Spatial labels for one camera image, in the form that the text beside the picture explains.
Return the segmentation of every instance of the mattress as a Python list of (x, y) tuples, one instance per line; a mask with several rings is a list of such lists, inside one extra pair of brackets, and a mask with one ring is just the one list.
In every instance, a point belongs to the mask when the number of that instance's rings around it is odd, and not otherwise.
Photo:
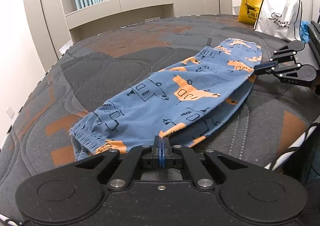
[[(17, 187), (32, 175), (74, 161), (68, 133), (74, 123), (151, 73), (226, 38), (257, 43), (262, 62), (285, 44), (254, 32), (236, 16), (202, 15), (135, 24), (73, 45), (30, 94), (6, 137), (0, 152), (0, 214), (22, 221), (14, 201)], [(194, 150), (216, 149), (265, 167), (297, 144), (319, 114), (320, 100), (309, 88), (262, 75), (232, 118)], [(142, 177), (179, 180), (181, 175), (170, 169)]]

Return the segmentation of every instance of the yellow bag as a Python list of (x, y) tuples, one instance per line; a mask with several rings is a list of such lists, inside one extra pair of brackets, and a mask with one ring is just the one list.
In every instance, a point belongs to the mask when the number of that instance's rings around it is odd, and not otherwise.
[(242, 0), (238, 21), (254, 25), (261, 7), (262, 0)]

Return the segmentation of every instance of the shopping bag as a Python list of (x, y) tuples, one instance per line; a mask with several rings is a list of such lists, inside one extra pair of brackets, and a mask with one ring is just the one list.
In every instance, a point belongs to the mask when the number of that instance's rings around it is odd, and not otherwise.
[(261, 2), (262, 0), (242, 0), (238, 21), (254, 25), (259, 15)]
[(300, 41), (301, 16), (300, 0), (262, 0), (254, 30), (285, 41)]

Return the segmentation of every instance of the metal screw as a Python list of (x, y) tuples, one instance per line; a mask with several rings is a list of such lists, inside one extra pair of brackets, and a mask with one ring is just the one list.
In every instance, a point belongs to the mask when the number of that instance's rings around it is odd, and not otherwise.
[(164, 186), (164, 185), (158, 185), (158, 190), (160, 190), (160, 191), (162, 191), (162, 190), (165, 190), (166, 189), (166, 187)]
[(201, 187), (210, 187), (213, 185), (213, 182), (210, 179), (200, 179), (198, 185)]
[(125, 185), (125, 181), (123, 181), (122, 179), (113, 179), (110, 181), (110, 186), (112, 187), (123, 187)]

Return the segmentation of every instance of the white bag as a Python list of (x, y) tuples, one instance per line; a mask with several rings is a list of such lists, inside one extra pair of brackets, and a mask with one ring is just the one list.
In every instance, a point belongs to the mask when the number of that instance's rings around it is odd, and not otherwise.
[(254, 31), (286, 41), (299, 40), (302, 17), (300, 0), (262, 0)]

